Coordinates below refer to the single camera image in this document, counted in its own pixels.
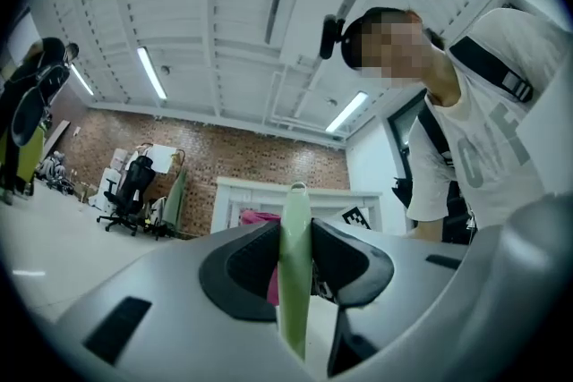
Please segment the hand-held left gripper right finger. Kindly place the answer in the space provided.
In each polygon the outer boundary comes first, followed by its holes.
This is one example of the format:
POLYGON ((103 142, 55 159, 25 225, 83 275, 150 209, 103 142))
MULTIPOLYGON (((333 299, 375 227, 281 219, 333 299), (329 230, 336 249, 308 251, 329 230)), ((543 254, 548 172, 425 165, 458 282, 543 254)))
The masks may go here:
POLYGON ((466 246, 311 223, 319 285, 338 307, 327 373, 337 376, 401 337, 434 303, 466 246))

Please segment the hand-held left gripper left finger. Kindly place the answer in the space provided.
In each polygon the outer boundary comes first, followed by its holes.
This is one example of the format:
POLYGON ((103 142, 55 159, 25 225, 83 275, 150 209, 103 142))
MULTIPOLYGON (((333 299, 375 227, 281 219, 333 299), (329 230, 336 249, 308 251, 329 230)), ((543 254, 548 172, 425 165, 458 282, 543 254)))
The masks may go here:
POLYGON ((56 322, 90 381, 307 381, 265 287, 276 223, 169 242, 86 293, 56 322))

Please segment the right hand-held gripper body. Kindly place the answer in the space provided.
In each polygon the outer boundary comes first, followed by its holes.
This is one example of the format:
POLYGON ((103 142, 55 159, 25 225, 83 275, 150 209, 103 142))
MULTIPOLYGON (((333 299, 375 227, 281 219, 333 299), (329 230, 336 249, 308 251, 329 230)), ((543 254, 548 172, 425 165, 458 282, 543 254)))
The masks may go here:
MULTIPOLYGON (((330 216, 338 222, 371 230, 369 223, 369 209, 357 206, 350 206, 339 210, 330 216)), ((323 280, 316 262, 312 262, 312 296, 317 296, 323 300, 335 303, 334 294, 329 289, 326 281, 323 280)))

